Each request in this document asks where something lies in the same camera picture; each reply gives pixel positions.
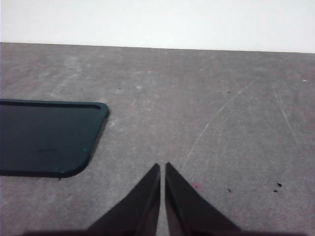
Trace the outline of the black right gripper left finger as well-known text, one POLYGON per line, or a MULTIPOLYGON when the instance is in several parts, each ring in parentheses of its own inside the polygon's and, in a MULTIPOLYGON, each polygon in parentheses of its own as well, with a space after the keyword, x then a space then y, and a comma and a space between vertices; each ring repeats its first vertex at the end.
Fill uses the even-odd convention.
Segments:
POLYGON ((155 236, 160 208, 160 166, 154 164, 135 187, 89 228, 94 236, 155 236))

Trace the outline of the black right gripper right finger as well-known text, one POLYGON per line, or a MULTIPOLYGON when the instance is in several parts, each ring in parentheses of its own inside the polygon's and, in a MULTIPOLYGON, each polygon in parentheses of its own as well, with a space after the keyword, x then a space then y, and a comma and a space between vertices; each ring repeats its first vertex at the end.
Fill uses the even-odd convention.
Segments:
POLYGON ((169 162, 165 165, 165 208, 172 236, 234 236, 242 232, 169 162))

